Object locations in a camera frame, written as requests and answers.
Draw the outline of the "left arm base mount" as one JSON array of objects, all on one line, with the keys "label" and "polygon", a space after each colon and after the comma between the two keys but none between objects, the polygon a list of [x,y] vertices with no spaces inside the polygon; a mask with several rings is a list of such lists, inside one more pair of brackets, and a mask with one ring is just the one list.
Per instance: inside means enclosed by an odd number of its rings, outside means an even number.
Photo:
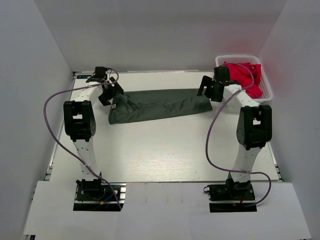
[{"label": "left arm base mount", "polygon": [[74,211],[119,212],[126,198],[126,184],[108,185],[101,179],[77,180],[74,196]]}]

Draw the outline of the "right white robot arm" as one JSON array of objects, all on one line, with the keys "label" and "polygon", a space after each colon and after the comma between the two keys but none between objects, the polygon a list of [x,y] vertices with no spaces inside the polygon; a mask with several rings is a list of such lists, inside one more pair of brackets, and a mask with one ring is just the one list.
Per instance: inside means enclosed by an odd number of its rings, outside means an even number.
[{"label": "right white robot arm", "polygon": [[[197,95],[204,95],[213,102],[224,101],[209,126],[205,139],[205,157],[212,167],[230,173],[234,182],[225,187],[225,192],[229,198],[236,200],[244,193],[241,183],[249,181],[251,175],[258,174],[252,171],[254,163],[261,149],[272,139],[272,108],[253,100],[241,85],[231,81],[217,81],[206,75],[202,77]],[[239,113],[236,127],[239,148],[232,169],[217,166],[209,157],[212,128],[227,104],[234,106]]]}]

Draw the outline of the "dark grey t shirt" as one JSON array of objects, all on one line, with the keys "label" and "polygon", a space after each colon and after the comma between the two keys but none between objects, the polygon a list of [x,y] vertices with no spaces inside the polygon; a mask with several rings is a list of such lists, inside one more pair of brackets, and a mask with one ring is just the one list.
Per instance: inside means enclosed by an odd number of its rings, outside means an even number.
[{"label": "dark grey t shirt", "polygon": [[128,124],[212,111],[210,100],[197,93],[193,88],[127,91],[113,98],[108,120]]}]

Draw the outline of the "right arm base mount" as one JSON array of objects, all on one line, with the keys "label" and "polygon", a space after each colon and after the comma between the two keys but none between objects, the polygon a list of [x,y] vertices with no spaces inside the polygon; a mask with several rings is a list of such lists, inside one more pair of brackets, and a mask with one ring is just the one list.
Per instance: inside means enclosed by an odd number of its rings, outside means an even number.
[{"label": "right arm base mount", "polygon": [[210,213],[257,212],[252,185],[248,189],[229,193],[225,184],[210,184],[203,188],[203,192],[208,194]]}]

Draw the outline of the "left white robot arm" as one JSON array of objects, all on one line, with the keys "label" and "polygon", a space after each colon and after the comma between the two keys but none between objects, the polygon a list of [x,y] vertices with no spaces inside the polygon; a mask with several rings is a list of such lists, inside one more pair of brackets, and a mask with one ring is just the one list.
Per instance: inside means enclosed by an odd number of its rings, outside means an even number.
[{"label": "left white robot arm", "polygon": [[64,129],[73,142],[80,167],[86,180],[101,176],[94,151],[94,135],[97,130],[93,106],[96,101],[105,106],[112,104],[112,99],[124,93],[114,77],[98,78],[91,76],[74,100],[63,104]]}]

